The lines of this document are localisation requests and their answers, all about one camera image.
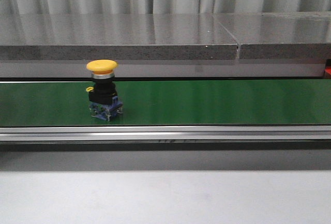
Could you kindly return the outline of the green conveyor belt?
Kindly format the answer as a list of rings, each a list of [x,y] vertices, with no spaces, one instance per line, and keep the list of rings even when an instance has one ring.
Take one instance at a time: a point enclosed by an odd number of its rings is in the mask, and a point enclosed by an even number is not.
[[[97,126],[89,82],[1,84],[1,126]],[[109,125],[329,124],[330,81],[119,81],[123,113]]]

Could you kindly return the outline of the grey stone countertop slab right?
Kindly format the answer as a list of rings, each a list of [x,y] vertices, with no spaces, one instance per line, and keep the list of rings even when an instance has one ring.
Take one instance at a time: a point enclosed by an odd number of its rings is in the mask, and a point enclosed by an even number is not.
[[[330,59],[330,12],[214,14],[238,44],[241,62]]]

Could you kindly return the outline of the aluminium conveyor side rail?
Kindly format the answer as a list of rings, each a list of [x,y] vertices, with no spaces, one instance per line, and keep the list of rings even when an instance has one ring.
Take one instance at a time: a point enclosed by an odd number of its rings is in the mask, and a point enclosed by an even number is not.
[[[1,128],[2,145],[329,141],[330,125],[59,126]]]

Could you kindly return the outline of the red plastic tray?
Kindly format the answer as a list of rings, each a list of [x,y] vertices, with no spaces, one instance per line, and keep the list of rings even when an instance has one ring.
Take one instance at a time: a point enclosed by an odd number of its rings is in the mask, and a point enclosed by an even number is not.
[[[324,79],[331,79],[331,66],[326,66],[323,74]]]

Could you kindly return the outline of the grey stone countertop slab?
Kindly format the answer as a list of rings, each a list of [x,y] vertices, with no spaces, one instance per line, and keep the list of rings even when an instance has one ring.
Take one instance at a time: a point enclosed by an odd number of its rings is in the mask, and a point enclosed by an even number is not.
[[[1,59],[233,60],[210,14],[3,14]]]
[[[330,59],[330,12],[214,14],[238,44],[241,62]]]

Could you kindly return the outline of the grey stone countertop slab left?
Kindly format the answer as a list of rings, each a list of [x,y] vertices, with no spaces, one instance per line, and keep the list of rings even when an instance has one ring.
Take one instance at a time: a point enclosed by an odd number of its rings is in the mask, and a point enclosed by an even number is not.
[[[3,14],[1,59],[233,60],[210,14]]]

